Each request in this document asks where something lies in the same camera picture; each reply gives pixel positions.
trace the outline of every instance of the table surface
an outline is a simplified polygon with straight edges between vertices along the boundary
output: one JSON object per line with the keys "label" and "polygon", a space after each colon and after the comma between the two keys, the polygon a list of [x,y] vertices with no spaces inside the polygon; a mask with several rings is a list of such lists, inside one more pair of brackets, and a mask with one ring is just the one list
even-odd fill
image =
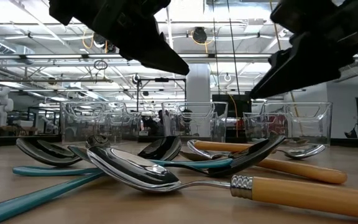
{"label": "table surface", "polygon": [[[118,149],[139,152],[147,144],[127,143]],[[280,152],[274,159],[287,160]],[[358,189],[358,148],[331,147],[307,158],[307,164],[347,172],[342,187]],[[23,177],[12,173],[15,166],[42,166],[15,146],[0,147],[0,202],[44,189],[76,177]],[[93,167],[85,161],[75,168]],[[191,170],[173,168],[182,182],[210,179]],[[251,167],[244,175],[309,181],[300,177]],[[173,194],[140,192],[110,177],[102,177],[74,189],[49,203],[18,215],[5,223],[358,223],[357,218],[234,198],[227,189],[191,187]]]}

